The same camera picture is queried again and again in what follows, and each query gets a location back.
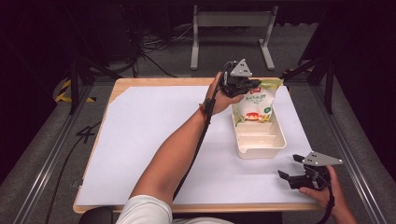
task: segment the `hand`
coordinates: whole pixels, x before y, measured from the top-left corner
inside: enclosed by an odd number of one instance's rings
[[[336,223],[357,223],[352,212],[349,210],[347,206],[347,202],[344,196],[344,193],[341,189],[340,182],[338,181],[337,174],[334,168],[330,165],[326,166],[329,173],[330,178],[332,179],[332,194],[334,196],[334,207],[332,208],[332,216],[335,218]],[[299,188],[299,191],[302,194],[305,194],[308,197],[311,197],[317,201],[320,207],[326,209],[327,203],[330,199],[329,190],[323,189],[321,191],[309,188]]]
[[[209,89],[206,93],[206,99],[211,99],[213,96],[213,92],[218,84],[219,78],[221,76],[221,72],[218,72],[213,82],[209,85]],[[229,105],[239,103],[244,98],[243,95],[237,95],[234,98],[230,98],[226,96],[222,91],[218,91],[216,94],[216,103],[215,108],[213,108],[213,115],[220,113],[225,110]]]

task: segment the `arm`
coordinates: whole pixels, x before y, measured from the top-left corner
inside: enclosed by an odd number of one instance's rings
[[[340,182],[338,181],[337,174],[332,166],[327,165],[327,169],[332,179],[332,193],[334,196],[334,207],[332,208],[332,217],[337,224],[354,224],[358,223],[356,218],[353,216],[349,207],[347,206],[346,198],[341,189]],[[330,193],[324,189],[317,191],[309,188],[299,188],[299,191],[313,199],[315,199],[322,208],[326,208],[327,202],[329,201]]]
[[[212,97],[219,75],[220,73],[210,84],[206,98]],[[242,98],[243,96],[239,95],[231,99],[219,91],[216,95],[213,115],[220,113],[230,104],[238,103]],[[190,167],[204,126],[204,116],[197,109],[160,146],[145,172],[137,181],[131,197],[146,194],[171,205],[178,183]]]

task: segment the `black strap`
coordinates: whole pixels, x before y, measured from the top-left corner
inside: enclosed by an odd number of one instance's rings
[[[177,188],[175,190],[173,199],[175,199],[176,196],[178,195],[178,192],[180,191],[181,186],[183,186],[183,183],[186,180],[187,175],[189,175],[191,167],[192,167],[192,165],[195,162],[195,159],[196,159],[196,157],[198,155],[199,149],[201,148],[201,144],[204,141],[204,138],[205,138],[205,135],[206,135],[206,132],[207,132],[207,128],[209,127],[210,120],[212,119],[213,108],[215,107],[215,103],[216,103],[215,97],[213,97],[212,99],[207,98],[204,101],[204,109],[205,109],[205,114],[206,114],[205,126],[204,126],[204,129],[202,130],[201,137],[200,137],[200,139],[198,141],[198,144],[197,144],[197,148],[195,149],[194,157],[192,158],[192,162],[190,164],[190,167],[187,170],[186,174],[184,174],[183,178],[180,180],[180,183],[178,183],[178,186],[177,186]]]
[[[324,214],[324,217],[322,218],[322,220],[319,221],[317,224],[326,223],[326,221],[330,217],[330,214],[332,213],[332,208],[334,207],[334,196],[332,195],[332,183],[330,181],[329,181],[329,184],[327,186],[327,189],[330,192],[330,199],[329,199],[329,202],[327,203],[326,213]]]

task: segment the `person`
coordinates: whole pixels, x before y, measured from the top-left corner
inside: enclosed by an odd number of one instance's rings
[[[218,73],[209,85],[205,98],[211,98],[218,83]],[[216,94],[213,116],[236,104],[243,95],[227,97],[222,91]],[[159,147],[146,170],[138,179],[132,190],[130,199],[124,205],[117,224],[125,223],[231,223],[226,220],[201,217],[190,220],[173,220],[172,202],[175,190],[188,171],[193,155],[205,127],[205,116],[197,106],[197,110],[175,130]],[[338,182],[337,175],[328,166],[332,178],[332,190],[335,206],[332,216],[337,224],[356,223],[356,219],[347,207],[347,202]],[[329,191],[316,191],[300,188],[300,192],[315,199],[320,206],[326,207]]]

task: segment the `metal frame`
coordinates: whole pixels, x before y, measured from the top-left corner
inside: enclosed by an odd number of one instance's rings
[[[271,36],[272,29],[276,18],[277,7],[273,7],[272,11],[221,11],[208,12],[198,11],[198,6],[194,6],[193,12],[193,43],[191,53],[191,70],[198,69],[198,53],[199,53],[199,27],[214,27],[214,26],[262,26],[265,27],[264,39],[259,39],[259,45],[262,49],[265,63],[268,70],[274,70],[274,62],[268,50],[268,42]]]
[[[80,102],[84,102],[84,100],[87,99],[91,92],[91,89],[92,86],[83,87],[82,94],[79,97]],[[52,171],[55,169],[55,166],[59,158],[61,157],[62,152],[64,151],[66,138],[69,136],[70,131],[74,123],[76,122],[82,107],[83,104],[78,104],[75,113],[70,114],[67,118],[64,126],[62,127],[61,133],[55,142],[55,145],[52,147],[52,150],[49,153],[46,162],[41,168],[41,171],[38,173],[37,178],[35,179],[35,183],[33,184],[28,196],[26,197],[19,213],[15,217],[13,224],[28,222],[30,215],[32,215],[35,206],[44,191],[44,188],[47,186],[50,176],[52,175]]]

